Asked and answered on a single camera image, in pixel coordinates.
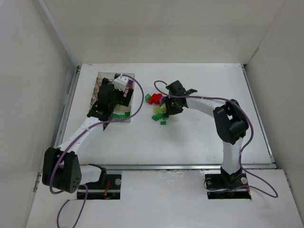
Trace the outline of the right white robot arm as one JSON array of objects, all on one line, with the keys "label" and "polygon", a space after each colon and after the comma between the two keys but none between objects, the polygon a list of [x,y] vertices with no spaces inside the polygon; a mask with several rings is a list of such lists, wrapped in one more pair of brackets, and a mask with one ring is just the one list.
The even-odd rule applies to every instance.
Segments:
[{"label": "right white robot arm", "polygon": [[226,183],[234,182],[242,173],[239,154],[249,128],[245,115],[238,108],[238,102],[233,99],[221,102],[200,98],[197,90],[186,90],[178,80],[166,86],[166,89],[169,91],[165,97],[167,115],[179,114],[188,108],[214,118],[217,134],[223,142],[221,178]]}]

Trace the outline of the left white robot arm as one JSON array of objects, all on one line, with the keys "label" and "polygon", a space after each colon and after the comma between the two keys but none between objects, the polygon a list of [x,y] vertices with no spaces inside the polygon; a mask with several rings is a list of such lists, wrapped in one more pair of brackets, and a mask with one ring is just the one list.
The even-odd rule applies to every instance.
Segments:
[{"label": "left white robot arm", "polygon": [[83,184],[104,184],[106,169],[93,163],[80,165],[79,156],[114,121],[116,106],[130,104],[133,95],[130,83],[133,81],[125,74],[116,74],[113,81],[102,79],[96,101],[78,130],[58,147],[46,150],[42,172],[44,185],[57,189],[57,193],[73,193]]}]

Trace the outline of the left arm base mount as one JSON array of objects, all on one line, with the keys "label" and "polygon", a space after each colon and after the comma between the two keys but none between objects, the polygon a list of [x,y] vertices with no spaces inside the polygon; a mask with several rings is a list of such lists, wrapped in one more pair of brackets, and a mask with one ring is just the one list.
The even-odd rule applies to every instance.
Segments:
[{"label": "left arm base mount", "polygon": [[121,196],[121,174],[107,174],[105,180],[86,183],[87,200],[119,200]]}]

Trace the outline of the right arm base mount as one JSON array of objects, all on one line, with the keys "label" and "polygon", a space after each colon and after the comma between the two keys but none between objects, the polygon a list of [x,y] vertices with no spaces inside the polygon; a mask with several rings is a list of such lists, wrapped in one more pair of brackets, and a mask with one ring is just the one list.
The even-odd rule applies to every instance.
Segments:
[{"label": "right arm base mount", "polygon": [[239,188],[247,186],[248,180],[245,173],[242,173],[232,182],[227,182],[220,173],[205,173],[204,188],[207,190],[209,200],[228,199],[251,199],[249,188]]}]

